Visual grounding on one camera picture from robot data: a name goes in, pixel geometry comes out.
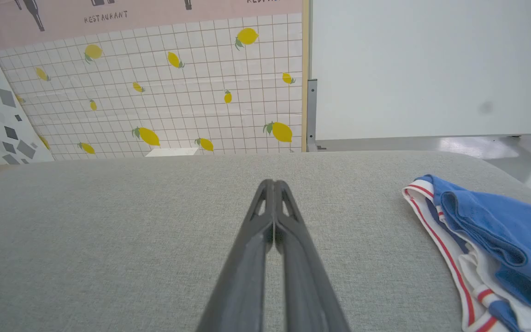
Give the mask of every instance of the gray fabric surface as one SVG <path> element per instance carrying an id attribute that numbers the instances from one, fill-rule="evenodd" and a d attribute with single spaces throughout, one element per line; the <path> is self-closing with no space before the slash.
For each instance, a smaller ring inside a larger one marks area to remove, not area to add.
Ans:
<path id="1" fill-rule="evenodd" d="M 0 173 L 0 331 L 193 331 L 255 189 L 289 183 L 354 331 L 459 331 L 459 296 L 401 189 L 436 174 L 531 202 L 486 162 L 369 151 L 74 160 Z M 283 330 L 268 254 L 265 330 Z"/>

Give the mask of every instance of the lemon pattern wallpaper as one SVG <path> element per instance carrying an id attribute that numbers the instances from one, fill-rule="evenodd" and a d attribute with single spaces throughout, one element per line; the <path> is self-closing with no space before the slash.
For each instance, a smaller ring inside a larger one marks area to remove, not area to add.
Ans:
<path id="1" fill-rule="evenodd" d="M 0 66 L 56 160 L 301 151 L 299 12 L 38 42 Z"/>

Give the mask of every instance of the whiteboard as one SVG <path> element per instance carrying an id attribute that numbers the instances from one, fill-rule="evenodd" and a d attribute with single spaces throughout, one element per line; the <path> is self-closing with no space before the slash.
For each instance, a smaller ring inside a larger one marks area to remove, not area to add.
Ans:
<path id="1" fill-rule="evenodd" d="M 311 1 L 317 140 L 531 134 L 531 0 Z"/>

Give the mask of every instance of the folded clothing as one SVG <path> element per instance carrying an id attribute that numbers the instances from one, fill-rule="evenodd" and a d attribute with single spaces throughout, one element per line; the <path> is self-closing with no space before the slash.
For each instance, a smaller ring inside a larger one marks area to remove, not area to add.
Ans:
<path id="1" fill-rule="evenodd" d="M 531 205 L 513 198 L 469 191 L 435 176 L 434 201 L 449 229 L 501 262 L 495 277 L 531 307 Z"/>
<path id="2" fill-rule="evenodd" d="M 463 330 L 531 332 L 531 307 L 503 288 L 495 273 L 501 263 L 449 229 L 442 206 L 434 200 L 432 177 L 421 177 L 403 189 L 407 202 L 443 255 L 457 287 L 463 309 Z"/>

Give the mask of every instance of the floor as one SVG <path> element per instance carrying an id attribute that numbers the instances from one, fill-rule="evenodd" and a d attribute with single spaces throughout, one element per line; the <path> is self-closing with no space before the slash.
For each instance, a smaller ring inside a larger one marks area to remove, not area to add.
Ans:
<path id="1" fill-rule="evenodd" d="M 326 151 L 449 151 L 481 158 L 531 189 L 531 136 L 370 138 L 317 141 Z"/>

